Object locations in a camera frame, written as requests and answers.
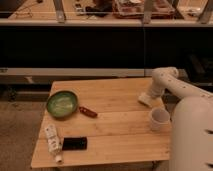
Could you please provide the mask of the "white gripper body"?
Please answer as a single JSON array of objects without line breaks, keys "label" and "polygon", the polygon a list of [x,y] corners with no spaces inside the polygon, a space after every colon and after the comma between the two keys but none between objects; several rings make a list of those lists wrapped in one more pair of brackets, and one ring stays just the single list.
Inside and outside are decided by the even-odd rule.
[{"label": "white gripper body", "polygon": [[164,87],[156,82],[152,82],[148,88],[147,94],[152,98],[156,99],[164,94]]}]

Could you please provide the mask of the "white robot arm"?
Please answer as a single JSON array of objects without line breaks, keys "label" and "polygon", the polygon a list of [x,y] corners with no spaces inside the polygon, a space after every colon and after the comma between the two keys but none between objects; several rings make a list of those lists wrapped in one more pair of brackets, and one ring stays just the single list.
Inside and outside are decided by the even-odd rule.
[{"label": "white robot arm", "polygon": [[151,99],[165,89],[180,99],[172,115],[169,171],[213,171],[213,93],[178,79],[175,67],[156,68]]}]

